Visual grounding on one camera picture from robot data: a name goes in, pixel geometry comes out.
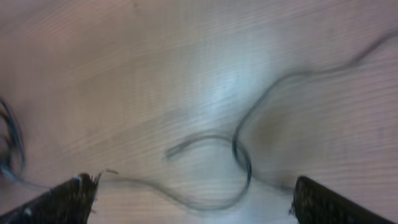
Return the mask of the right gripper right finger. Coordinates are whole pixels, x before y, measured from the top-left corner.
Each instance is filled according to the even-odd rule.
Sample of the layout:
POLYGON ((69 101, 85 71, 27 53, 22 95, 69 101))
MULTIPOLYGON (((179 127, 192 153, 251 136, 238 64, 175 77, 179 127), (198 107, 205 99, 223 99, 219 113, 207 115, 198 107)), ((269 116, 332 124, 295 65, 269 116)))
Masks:
POLYGON ((306 176, 296 181, 290 213, 299 224, 394 224, 306 176))

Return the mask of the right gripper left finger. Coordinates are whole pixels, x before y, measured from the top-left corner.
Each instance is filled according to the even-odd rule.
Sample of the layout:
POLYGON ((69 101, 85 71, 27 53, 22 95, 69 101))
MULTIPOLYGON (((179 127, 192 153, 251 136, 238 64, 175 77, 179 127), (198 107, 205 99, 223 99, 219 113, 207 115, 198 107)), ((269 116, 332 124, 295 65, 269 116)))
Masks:
POLYGON ((81 173, 1 215, 1 224, 86 224, 100 177, 81 173))

